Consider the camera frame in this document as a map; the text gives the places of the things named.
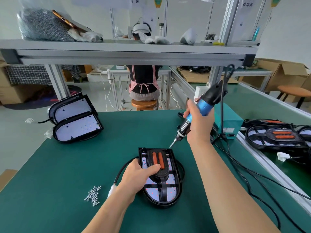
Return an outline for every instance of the person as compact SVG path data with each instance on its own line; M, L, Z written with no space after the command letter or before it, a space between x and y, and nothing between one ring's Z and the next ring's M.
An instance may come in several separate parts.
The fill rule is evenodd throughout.
M146 36L151 36L151 27L148 23L136 23L133 27L133 37L135 41L139 41L139 34L144 33ZM159 69L161 66L147 65L127 65L127 70L130 71L131 82L129 85L130 97L136 101L152 101L158 100L160 96L160 88L157 83L159 78Z
M192 114L187 141L196 160L209 206L221 233L280 233L278 228L246 192L210 142L214 109L203 117L195 103L188 101L186 117ZM83 233L118 232L127 207L146 179L160 169L156 164L142 169L137 159L126 168L117 190L101 206Z

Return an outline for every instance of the person's left hand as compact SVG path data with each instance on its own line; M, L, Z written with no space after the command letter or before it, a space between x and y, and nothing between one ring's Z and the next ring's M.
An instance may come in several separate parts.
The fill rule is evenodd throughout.
M156 164L149 168L141 168L138 164L138 159L134 159L124 171L118 188L122 188L130 195L135 196L144 187L147 178L156 174L160 167L160 164Z

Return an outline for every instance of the electric screwdriver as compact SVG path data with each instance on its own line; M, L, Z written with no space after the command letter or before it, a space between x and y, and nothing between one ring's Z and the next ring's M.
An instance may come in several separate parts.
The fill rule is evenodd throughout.
M214 105L218 104L221 101L222 91L223 91L223 96L225 96L228 93L227 81L224 82L222 80L218 82L217 84L211 86L211 88L200 97L196 105L200 113L203 116L208 115L208 113L212 110ZM169 148L171 148L175 144L176 141L181 141L190 132L191 122L192 122L192 115L189 114L185 118L185 121L180 126L180 129L177 130L176 138L174 139L173 143L170 145Z

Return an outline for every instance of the power strip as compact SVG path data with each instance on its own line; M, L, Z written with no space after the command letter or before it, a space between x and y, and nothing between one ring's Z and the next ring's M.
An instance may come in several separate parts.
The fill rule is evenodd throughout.
M210 87L209 83L207 83L206 86L196 86L193 101L196 103L195 99L200 98L200 96L207 92Z

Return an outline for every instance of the green and orange hanging object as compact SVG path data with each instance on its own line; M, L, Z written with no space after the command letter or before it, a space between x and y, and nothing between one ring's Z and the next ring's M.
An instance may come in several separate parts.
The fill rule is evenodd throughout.
M271 0L271 7L276 7L281 0Z
M162 4L162 0L155 0L155 7L160 8Z

